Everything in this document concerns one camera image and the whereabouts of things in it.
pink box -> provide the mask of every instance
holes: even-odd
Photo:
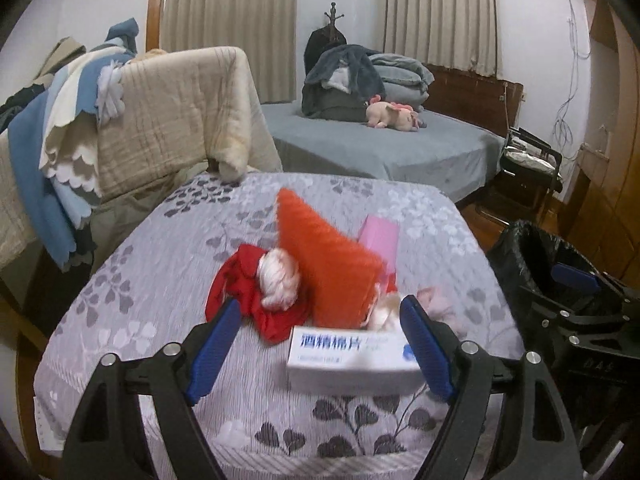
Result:
[[[399,233],[400,227],[395,222],[369,215],[358,234],[358,243],[385,261],[386,276],[396,272]]]

metal screw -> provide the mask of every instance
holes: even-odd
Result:
[[[469,355],[476,354],[478,353],[478,350],[479,350],[478,345],[473,341],[463,342],[461,348],[465,354],[469,354]]]
[[[162,348],[164,355],[173,356],[180,353],[180,343],[168,343]]]
[[[540,354],[537,352],[527,352],[527,361],[532,365],[537,365],[542,361],[542,357],[540,357]]]
[[[116,362],[116,354],[105,354],[102,356],[102,359],[100,359],[102,366],[111,366],[114,362]]]

pink pig plush toy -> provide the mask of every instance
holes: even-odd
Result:
[[[409,105],[387,103],[379,95],[369,101],[367,107],[369,128],[394,128],[400,132],[418,131],[418,114]]]

beige curtain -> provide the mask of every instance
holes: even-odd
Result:
[[[500,75],[496,0],[386,0],[382,49],[423,63]]]
[[[238,46],[260,102],[296,98],[297,0],[166,0],[160,47]]]

blue gripper pad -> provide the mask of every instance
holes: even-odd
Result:
[[[213,325],[213,329],[191,364],[191,382],[184,393],[191,406],[210,394],[241,321],[240,304],[232,300],[219,316],[208,323]]]
[[[595,276],[565,264],[555,264],[551,268],[551,277],[556,283],[574,288],[585,294],[596,294],[601,290]]]
[[[420,370],[424,375],[430,390],[445,402],[449,402],[455,394],[455,389],[450,379],[450,357],[438,342],[430,325],[443,325],[442,330],[448,330],[453,339],[447,338],[445,347],[449,349],[457,345],[458,338],[451,329],[429,319],[418,300],[413,296],[407,296],[400,304],[400,325],[411,346],[415,360],[418,361]]]

